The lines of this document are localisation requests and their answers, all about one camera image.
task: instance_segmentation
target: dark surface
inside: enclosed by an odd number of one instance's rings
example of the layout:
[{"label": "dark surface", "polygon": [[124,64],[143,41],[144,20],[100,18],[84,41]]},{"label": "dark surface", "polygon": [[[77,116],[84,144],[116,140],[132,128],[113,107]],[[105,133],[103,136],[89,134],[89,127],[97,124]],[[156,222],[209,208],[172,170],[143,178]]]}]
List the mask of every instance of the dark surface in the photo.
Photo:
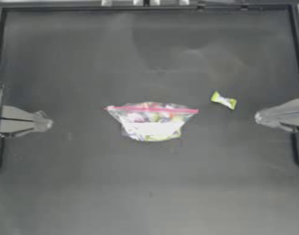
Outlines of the dark surface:
[{"label": "dark surface", "polygon": [[[299,234],[289,135],[252,118],[299,96],[285,12],[13,12],[4,42],[6,104],[55,123],[6,142],[0,235]],[[181,139],[121,137],[103,107],[148,100],[200,109]]]}]

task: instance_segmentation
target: food in bag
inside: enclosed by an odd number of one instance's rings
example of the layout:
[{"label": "food in bag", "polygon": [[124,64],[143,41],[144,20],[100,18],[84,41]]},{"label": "food in bag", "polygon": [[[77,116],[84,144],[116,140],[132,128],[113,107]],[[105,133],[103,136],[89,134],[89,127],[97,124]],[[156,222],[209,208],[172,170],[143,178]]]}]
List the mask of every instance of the food in bag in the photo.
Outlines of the food in bag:
[{"label": "food in bag", "polygon": [[199,113],[199,109],[156,102],[107,106],[105,109],[121,123],[123,134],[139,141],[179,138],[183,125]]}]

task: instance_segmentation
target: black frame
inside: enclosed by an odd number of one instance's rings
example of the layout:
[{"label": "black frame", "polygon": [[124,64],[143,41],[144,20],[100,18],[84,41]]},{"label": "black frame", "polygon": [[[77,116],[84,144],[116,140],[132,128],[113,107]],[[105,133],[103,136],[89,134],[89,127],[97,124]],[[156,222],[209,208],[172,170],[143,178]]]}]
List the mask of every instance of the black frame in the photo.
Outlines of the black frame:
[{"label": "black frame", "polygon": [[[288,11],[291,23],[291,35],[297,63],[299,72],[299,11],[297,5],[293,4],[245,4],[245,5],[216,5],[200,3],[199,0],[191,0],[188,6],[180,6],[177,0],[161,1],[163,6],[151,6],[151,0],[143,0],[141,6],[135,6],[132,0],[112,2],[112,6],[101,6],[101,1],[95,2],[43,2],[43,3],[4,3],[0,4],[0,61],[2,50],[2,37],[6,13],[9,10],[16,11],[181,11],[181,10],[199,10],[199,11]],[[295,162],[299,165],[299,141],[292,142]],[[0,136],[0,167],[2,156],[2,137]]]}]

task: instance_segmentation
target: ziploc bag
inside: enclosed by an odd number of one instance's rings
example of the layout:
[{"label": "ziploc bag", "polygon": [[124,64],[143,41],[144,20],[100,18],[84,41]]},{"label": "ziploc bag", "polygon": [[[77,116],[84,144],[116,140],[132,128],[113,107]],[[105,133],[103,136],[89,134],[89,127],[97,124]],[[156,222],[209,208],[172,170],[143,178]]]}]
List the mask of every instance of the ziploc bag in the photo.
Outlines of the ziploc bag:
[{"label": "ziploc bag", "polygon": [[199,113],[199,109],[156,102],[107,106],[105,109],[121,123],[123,135],[139,141],[179,138],[183,125]]}]

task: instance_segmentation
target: snack bag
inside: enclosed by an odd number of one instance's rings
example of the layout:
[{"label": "snack bag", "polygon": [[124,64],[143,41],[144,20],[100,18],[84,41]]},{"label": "snack bag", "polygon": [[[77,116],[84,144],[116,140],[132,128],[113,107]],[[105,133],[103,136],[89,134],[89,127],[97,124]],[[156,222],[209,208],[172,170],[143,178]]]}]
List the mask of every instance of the snack bag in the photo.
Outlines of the snack bag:
[{"label": "snack bag", "polygon": [[139,141],[179,138],[183,125],[199,113],[199,109],[156,102],[107,106],[105,109],[123,124],[123,135]]}]

